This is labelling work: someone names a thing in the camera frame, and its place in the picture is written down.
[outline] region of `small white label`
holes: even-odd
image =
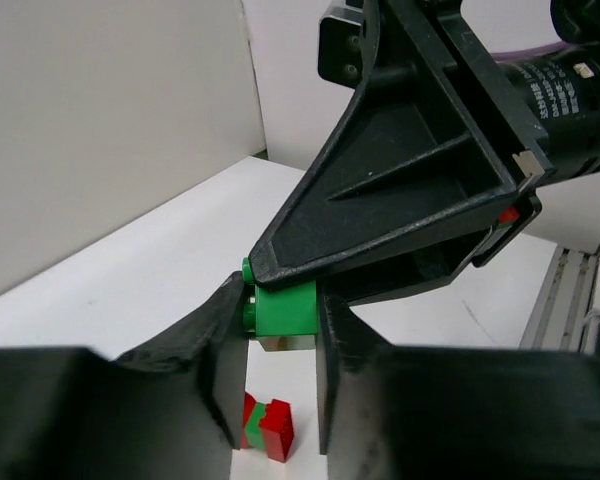
[[[576,71],[576,73],[578,75],[580,75],[582,78],[593,78],[596,76],[595,73],[593,73],[593,70],[591,70],[589,68],[589,65],[587,65],[586,63],[576,63],[573,66],[573,69]]]

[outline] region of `red and green block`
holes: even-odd
[[[293,443],[291,405],[277,399],[265,405],[245,393],[241,448],[257,448],[271,460],[286,462]]]

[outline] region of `white table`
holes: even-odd
[[[147,340],[239,269],[301,175],[247,158],[6,293],[0,346],[88,345],[113,358]],[[515,348],[554,248],[520,236],[448,288],[356,311],[395,343]],[[284,465],[236,452],[232,479],[326,479],[314,352],[265,353],[254,342],[249,355],[248,391],[292,404],[296,442]]]

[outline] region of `black cylinder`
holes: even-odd
[[[545,184],[600,172],[600,47],[500,64],[549,134],[556,173]]]

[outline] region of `white wall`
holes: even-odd
[[[344,111],[351,90],[320,79],[318,22],[330,0],[244,0],[269,158],[306,168]],[[465,0],[463,12],[490,51],[558,41],[550,0]],[[572,248],[600,242],[600,176],[540,192],[529,233]]]
[[[239,0],[0,0],[0,292],[263,146]]]

